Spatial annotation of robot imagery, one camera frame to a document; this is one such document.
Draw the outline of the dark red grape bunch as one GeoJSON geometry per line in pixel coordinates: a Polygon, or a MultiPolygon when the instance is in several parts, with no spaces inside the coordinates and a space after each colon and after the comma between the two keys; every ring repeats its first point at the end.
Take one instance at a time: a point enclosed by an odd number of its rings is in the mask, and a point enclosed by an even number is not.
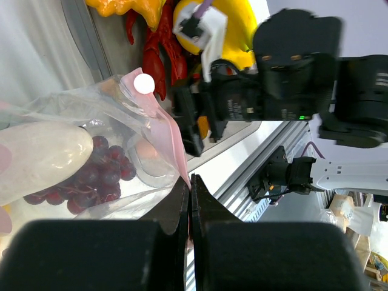
{"type": "Polygon", "coordinates": [[[51,206],[65,203],[78,215],[84,210],[121,197],[120,181],[131,181],[136,168],[120,145],[110,145],[101,135],[92,138],[93,151],[87,162],[65,181],[23,197],[31,205],[47,202],[51,206]]]}

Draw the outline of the clear pink zip top bag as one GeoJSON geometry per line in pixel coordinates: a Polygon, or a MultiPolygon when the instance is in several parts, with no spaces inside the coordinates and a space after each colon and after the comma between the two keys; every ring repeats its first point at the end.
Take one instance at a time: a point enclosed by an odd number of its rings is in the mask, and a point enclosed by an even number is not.
{"type": "Polygon", "coordinates": [[[136,69],[23,107],[1,102],[1,241],[36,219],[137,218],[189,183],[155,85],[136,69]]]}

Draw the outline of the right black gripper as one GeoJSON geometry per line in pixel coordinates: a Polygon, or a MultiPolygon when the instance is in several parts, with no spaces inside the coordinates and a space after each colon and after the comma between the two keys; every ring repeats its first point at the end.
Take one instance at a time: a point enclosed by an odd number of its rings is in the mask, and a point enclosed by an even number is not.
{"type": "Polygon", "coordinates": [[[211,138],[218,141],[230,121],[307,121],[327,111],[342,28],[337,17],[284,9],[253,34],[256,73],[216,58],[177,81],[172,88],[173,119],[185,151],[199,157],[204,150],[197,123],[202,116],[211,138]]]}

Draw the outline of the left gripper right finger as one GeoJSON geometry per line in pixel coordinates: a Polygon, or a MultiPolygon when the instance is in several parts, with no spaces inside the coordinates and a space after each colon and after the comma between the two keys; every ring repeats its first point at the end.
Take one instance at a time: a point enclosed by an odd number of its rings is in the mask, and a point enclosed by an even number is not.
{"type": "Polygon", "coordinates": [[[197,290],[368,290],[353,246],[324,222],[243,222],[192,175],[197,290]]]}

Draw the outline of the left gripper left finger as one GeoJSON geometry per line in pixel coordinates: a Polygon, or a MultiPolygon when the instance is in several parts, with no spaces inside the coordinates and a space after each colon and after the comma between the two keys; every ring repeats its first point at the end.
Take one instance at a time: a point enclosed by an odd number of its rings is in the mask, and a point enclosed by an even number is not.
{"type": "Polygon", "coordinates": [[[184,290],[190,190],[137,220],[37,220],[1,262],[2,290],[184,290]]]}

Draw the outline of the pink egg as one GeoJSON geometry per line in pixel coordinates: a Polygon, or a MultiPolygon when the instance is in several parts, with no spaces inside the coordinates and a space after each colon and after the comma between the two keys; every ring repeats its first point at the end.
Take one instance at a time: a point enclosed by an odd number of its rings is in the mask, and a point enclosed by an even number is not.
{"type": "Polygon", "coordinates": [[[141,159],[156,159],[159,157],[158,152],[155,150],[148,141],[142,139],[135,145],[135,150],[141,159]]]}

